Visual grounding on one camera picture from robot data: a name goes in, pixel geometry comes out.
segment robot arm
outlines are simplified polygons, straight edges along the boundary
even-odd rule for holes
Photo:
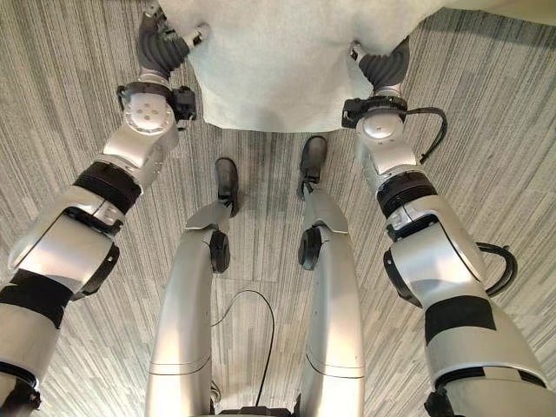
[[[54,352],[70,300],[94,294],[116,265],[114,236],[178,142],[177,123],[195,118],[195,95],[172,90],[169,74],[206,36],[161,35],[165,18],[150,6],[140,28],[141,73],[121,89],[122,124],[102,153],[16,243],[13,274],[0,291],[0,414],[27,415]]]
[[[434,387],[425,408],[433,417],[554,416],[556,395],[531,348],[483,287],[480,251],[403,139],[404,43],[393,62],[380,58],[372,68],[362,63],[374,58],[354,47],[374,95],[347,101],[343,122],[356,128],[356,157],[394,241],[384,254],[388,277],[401,298],[425,310]]]

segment black foot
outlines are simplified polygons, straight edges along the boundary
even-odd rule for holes
[[[240,210],[237,199],[239,181],[237,177],[237,167],[234,161],[229,158],[218,158],[215,162],[216,183],[218,184],[218,200],[232,205],[230,217],[237,215]]]
[[[321,180],[321,169],[327,160],[327,140],[322,136],[311,136],[305,142],[301,152],[301,162],[299,164],[300,178],[297,187],[297,195],[305,200],[303,195],[303,184],[318,184]]]

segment white cloth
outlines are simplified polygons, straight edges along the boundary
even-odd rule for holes
[[[348,57],[353,40],[387,54],[447,0],[160,0],[186,36],[206,122],[225,129],[324,132],[341,127],[348,98],[372,90]]]

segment black wire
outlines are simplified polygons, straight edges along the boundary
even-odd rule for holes
[[[500,246],[493,245],[492,243],[484,242],[476,242],[476,244],[481,252],[501,256],[506,261],[506,268],[504,269],[502,276],[494,285],[486,290],[486,293],[492,297],[507,289],[507,287],[515,280],[515,277],[518,274],[518,261],[515,259],[512,252],[507,249],[507,247],[501,248]]]
[[[118,104],[120,105],[120,111],[123,111],[123,97],[124,97],[125,87],[123,85],[118,85],[116,89],[116,95],[118,96]]]
[[[259,393],[257,395],[257,400],[255,402],[255,407],[258,407],[259,406],[259,401],[261,400],[262,387],[264,386],[264,381],[267,379],[268,364],[270,363],[270,355],[272,354],[272,346],[274,346],[274,344],[275,344],[275,312],[273,311],[272,307],[270,307],[270,303],[265,298],[265,296],[262,295],[260,292],[255,291],[253,289],[243,289],[242,291],[240,291],[239,293],[234,295],[234,298],[232,298],[232,301],[228,304],[228,307],[226,308],[226,311],[224,312],[224,315],[222,316],[222,318],[219,321],[217,321],[216,323],[211,324],[210,326],[213,328],[214,326],[218,326],[220,323],[222,323],[222,321],[228,315],[229,310],[232,308],[232,306],[234,306],[234,303],[235,303],[235,300],[237,299],[237,297],[239,297],[241,294],[245,294],[245,293],[253,293],[253,294],[259,295],[264,300],[264,302],[267,304],[268,311],[270,312],[270,316],[272,318],[272,334],[270,336],[270,347],[268,348],[267,363],[264,366],[264,372],[262,373],[261,385],[259,386]]]
[[[440,146],[442,141],[446,138],[446,133],[448,131],[448,119],[446,118],[446,113],[444,113],[443,109],[439,109],[438,107],[419,107],[418,109],[411,109],[406,112],[407,115],[422,115],[422,114],[429,114],[429,115],[437,115],[440,116],[442,119],[442,124],[440,125],[440,129],[436,134],[436,137],[431,143],[431,146],[427,149],[427,151],[420,156],[419,163],[424,163],[432,154],[433,152]]]

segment black band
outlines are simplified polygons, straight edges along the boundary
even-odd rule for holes
[[[461,295],[438,301],[425,313],[427,345],[438,333],[462,327],[496,330],[490,302],[472,295]]]
[[[72,296],[69,288],[25,269],[18,269],[10,284],[0,291],[0,303],[35,311],[60,328],[64,308]]]
[[[545,383],[537,376],[529,374],[527,371],[515,369],[519,372],[522,381],[530,382],[539,387],[546,388]],[[485,378],[485,369],[483,367],[466,367],[464,369],[457,369],[447,374],[443,374],[438,380],[434,382],[434,387],[439,390],[445,387],[449,382],[457,380],[465,380],[466,378]]]
[[[126,214],[141,194],[141,188],[123,170],[104,162],[93,162],[73,185],[87,189],[114,204]]]
[[[382,213],[388,218],[396,209],[427,195],[437,195],[436,189],[421,172],[404,172],[384,182],[376,193]]]
[[[38,384],[38,380],[36,379],[36,376],[34,374],[29,372],[27,369],[17,367],[16,365],[12,365],[11,363],[0,361],[0,372],[13,375],[16,378],[26,382],[31,387],[36,387],[36,385]]]

